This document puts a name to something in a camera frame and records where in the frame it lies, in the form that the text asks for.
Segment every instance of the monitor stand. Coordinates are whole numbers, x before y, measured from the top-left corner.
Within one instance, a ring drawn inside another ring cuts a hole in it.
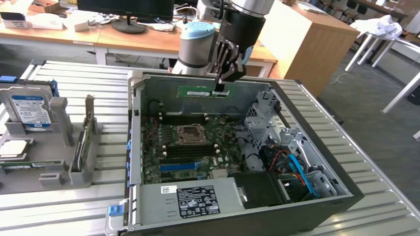
[[[145,31],[145,26],[138,25],[135,21],[131,21],[129,19],[130,17],[126,16],[126,21],[123,20],[117,20],[114,22],[111,22],[111,28],[114,28],[118,32],[122,33],[130,33],[130,34],[135,34],[135,33],[142,33]]]

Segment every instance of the blue pcie slot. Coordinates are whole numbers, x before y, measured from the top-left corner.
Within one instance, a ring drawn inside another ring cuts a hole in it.
[[[195,170],[198,166],[199,162],[177,165],[159,165],[159,171],[189,171]]]

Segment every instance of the aluminum work table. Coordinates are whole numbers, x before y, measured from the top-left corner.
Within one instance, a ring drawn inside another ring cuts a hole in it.
[[[29,65],[21,79],[58,82],[71,122],[82,122],[83,98],[94,95],[94,116],[103,129],[91,186],[0,195],[0,235],[103,235],[106,206],[123,197],[126,73],[135,69],[55,61],[46,61],[42,66]],[[294,81],[278,83],[365,195],[345,213],[333,215],[313,231],[298,236],[420,236],[418,210],[314,97]],[[1,105],[1,134],[6,119]],[[291,118],[285,119],[293,126]]]

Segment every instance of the power supply label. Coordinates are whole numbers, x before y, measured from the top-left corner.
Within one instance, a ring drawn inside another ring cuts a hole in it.
[[[178,213],[183,219],[219,213],[218,202],[211,185],[178,188],[175,194]]]
[[[42,108],[43,98],[41,96],[11,96],[14,109],[21,122],[33,128],[49,127],[50,119],[47,111]]]

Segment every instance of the motherboard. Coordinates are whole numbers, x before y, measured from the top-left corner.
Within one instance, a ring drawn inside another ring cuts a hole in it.
[[[226,116],[143,117],[143,184],[227,177],[245,168]]]

